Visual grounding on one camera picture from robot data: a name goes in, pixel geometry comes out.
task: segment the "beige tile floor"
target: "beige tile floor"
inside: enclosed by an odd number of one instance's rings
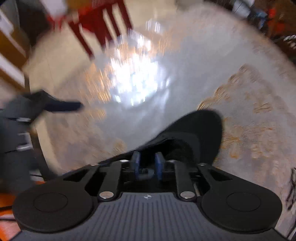
[[[165,18],[177,11],[174,0],[126,0],[126,6],[134,29],[144,25],[149,19]],[[115,9],[114,13],[120,30],[124,30],[118,9]],[[97,39],[89,33],[84,33],[84,36],[95,55],[100,53],[101,47]],[[32,91],[41,88],[53,94],[54,89],[74,70],[88,63],[90,63],[88,55],[68,25],[64,24],[61,32],[52,31],[39,40],[23,71],[30,78]],[[35,126],[48,165],[56,172],[61,172],[44,117],[40,118]]]

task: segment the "red chair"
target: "red chair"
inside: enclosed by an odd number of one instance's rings
[[[79,21],[77,23],[74,23],[73,21],[69,22],[70,28],[72,29],[90,58],[93,57],[93,53],[82,37],[79,31],[79,25],[81,24],[83,28],[89,30],[90,32],[93,32],[96,35],[96,38],[98,39],[101,47],[105,48],[106,38],[108,39],[108,41],[111,41],[112,37],[103,18],[104,9],[106,9],[108,13],[116,35],[120,35],[119,29],[112,13],[112,7],[114,4],[118,4],[126,29],[132,29],[131,22],[129,20],[129,16],[123,0],[111,0],[111,2],[109,1],[108,3],[103,5],[80,9],[78,11]]]

